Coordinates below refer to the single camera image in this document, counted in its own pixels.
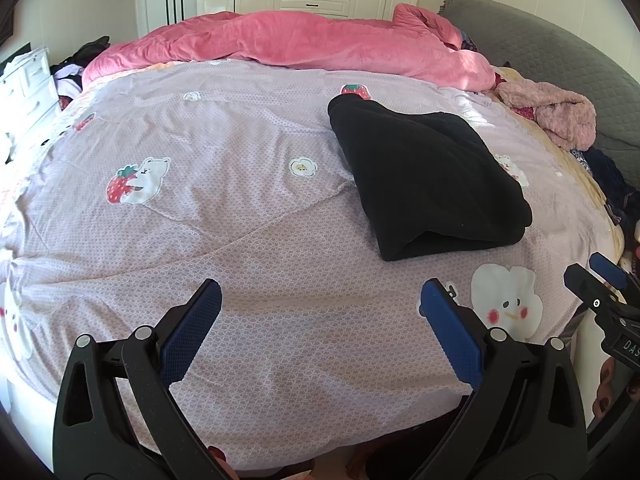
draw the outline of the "drawer handle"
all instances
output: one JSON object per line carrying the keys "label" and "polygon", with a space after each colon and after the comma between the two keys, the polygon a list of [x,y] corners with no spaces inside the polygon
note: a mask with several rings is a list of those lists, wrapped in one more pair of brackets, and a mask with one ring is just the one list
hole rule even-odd
{"label": "drawer handle", "polygon": [[33,105],[33,108],[27,112],[27,115],[33,114],[34,111],[38,109],[38,106],[40,106],[40,101],[36,101],[36,104]]}

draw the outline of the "white bear holding strawberry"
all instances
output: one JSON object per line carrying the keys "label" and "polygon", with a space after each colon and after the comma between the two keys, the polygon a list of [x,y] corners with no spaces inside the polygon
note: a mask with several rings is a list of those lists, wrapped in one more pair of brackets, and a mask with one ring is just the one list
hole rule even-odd
{"label": "white bear holding strawberry", "polygon": [[155,197],[169,171],[171,159],[146,158],[137,165],[120,168],[107,186],[107,200],[112,204],[143,204]]}

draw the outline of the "pink blanket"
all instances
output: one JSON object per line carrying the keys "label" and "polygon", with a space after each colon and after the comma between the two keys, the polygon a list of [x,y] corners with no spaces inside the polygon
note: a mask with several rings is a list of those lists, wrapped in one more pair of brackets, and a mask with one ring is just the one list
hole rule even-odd
{"label": "pink blanket", "polygon": [[469,91],[494,86],[489,62],[460,50],[460,32],[426,9],[398,4],[391,22],[330,20],[308,12],[219,12],[161,27],[112,46],[84,71],[85,85],[169,61],[231,57],[266,65],[398,74]]}

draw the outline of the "yellow fabric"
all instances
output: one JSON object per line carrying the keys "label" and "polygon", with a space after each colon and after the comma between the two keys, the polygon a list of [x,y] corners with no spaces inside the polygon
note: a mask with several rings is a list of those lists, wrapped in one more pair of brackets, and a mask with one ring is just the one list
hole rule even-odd
{"label": "yellow fabric", "polygon": [[[522,81],[524,78],[521,76],[516,70],[513,68],[496,68],[495,71],[499,73],[502,78],[507,81]],[[604,193],[598,186],[598,183],[593,179],[593,177],[584,169],[584,166],[580,164],[576,160],[576,158],[569,152],[558,148],[552,141],[549,139],[548,135],[545,131],[538,126],[534,121],[529,121],[523,116],[517,114],[512,111],[508,106],[503,104],[500,101],[495,92],[487,92],[487,95],[495,102],[500,103],[505,109],[515,117],[522,126],[540,143],[546,148],[548,152],[550,152],[558,161],[560,166],[569,174],[573,175],[574,178],[582,184],[584,188],[584,192],[593,202],[594,207],[601,210],[603,216],[606,217],[609,225],[611,227],[611,232],[613,233],[614,246],[616,250],[616,261],[620,259],[622,253],[625,249],[625,237],[622,232],[620,226],[616,226],[611,221],[606,209],[604,209],[604,205],[607,202],[607,197],[605,197]]]}

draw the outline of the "red cheek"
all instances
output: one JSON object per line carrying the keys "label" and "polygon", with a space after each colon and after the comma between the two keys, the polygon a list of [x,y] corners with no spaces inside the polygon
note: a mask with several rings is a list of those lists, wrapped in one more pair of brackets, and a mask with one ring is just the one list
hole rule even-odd
{"label": "red cheek", "polygon": [[493,309],[489,311],[489,314],[486,318],[489,320],[489,323],[495,325],[500,320],[500,314],[498,314],[497,310]]}

